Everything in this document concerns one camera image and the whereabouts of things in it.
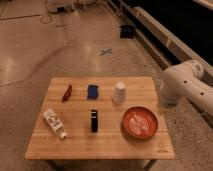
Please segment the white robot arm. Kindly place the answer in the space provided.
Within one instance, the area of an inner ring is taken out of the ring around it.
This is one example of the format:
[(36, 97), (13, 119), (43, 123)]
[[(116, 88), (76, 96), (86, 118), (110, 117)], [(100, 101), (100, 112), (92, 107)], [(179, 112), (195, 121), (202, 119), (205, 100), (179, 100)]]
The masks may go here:
[(162, 73), (160, 94), (172, 105), (185, 97), (213, 117), (213, 87), (201, 81), (203, 75), (204, 68), (196, 60), (170, 66)]

